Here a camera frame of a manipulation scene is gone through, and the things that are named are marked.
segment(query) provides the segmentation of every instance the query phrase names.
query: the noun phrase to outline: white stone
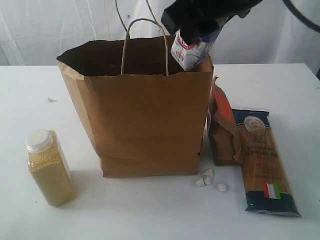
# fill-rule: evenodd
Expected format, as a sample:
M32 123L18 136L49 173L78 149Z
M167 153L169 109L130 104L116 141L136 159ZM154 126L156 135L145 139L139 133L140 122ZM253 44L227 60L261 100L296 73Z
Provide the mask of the white stone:
M212 184L212 177L210 177L210 176L205 176L203 178L203 180L204 180L205 185L207 185L207 186Z
M219 183L218 184L218 189L220 192L226 192L227 191L227 185L224 183Z
M197 181L195 181L195 185L197 187L203 187L205 185L205 181L203 177L200 177Z
M210 178L214 178L214 172L212 171L212 169L211 168L209 168L209 169L207 169L204 173L203 173L203 175L205 175L205 176L209 176Z

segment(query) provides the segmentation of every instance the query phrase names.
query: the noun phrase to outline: white curtain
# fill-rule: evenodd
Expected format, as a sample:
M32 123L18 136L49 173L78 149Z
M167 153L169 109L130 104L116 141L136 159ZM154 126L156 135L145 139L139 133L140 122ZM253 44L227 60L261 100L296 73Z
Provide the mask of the white curtain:
M149 0L160 21L174 0ZM293 0L320 24L319 0ZM124 23L151 18L145 0L118 0ZM137 22L132 38L159 36L149 22ZM0 65L55 65L65 50L90 40L124 39L114 0L1 0ZM263 0L244 19L234 17L211 50L214 64L305 63L320 68L320 34L299 22L281 0Z

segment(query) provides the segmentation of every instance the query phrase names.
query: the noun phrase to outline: white table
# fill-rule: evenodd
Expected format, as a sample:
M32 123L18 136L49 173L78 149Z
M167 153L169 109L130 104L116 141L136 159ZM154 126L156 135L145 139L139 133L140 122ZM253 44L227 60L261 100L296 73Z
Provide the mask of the white table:
M214 184L202 188L197 176L103 178L58 67L0 66L0 239L319 239L320 81L304 64L216 65L215 73L232 106L270 110L302 218L246 212L238 166L214 167ZM58 208L28 172L24 140L36 128L57 132L78 191ZM208 167L205 135L200 169Z

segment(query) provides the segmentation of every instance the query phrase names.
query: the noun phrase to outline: spaghetti package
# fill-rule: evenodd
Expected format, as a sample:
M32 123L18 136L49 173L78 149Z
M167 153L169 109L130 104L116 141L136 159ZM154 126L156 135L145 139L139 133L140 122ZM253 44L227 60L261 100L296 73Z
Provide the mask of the spaghetti package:
M272 136L267 111L233 110L240 134L246 211L300 217Z

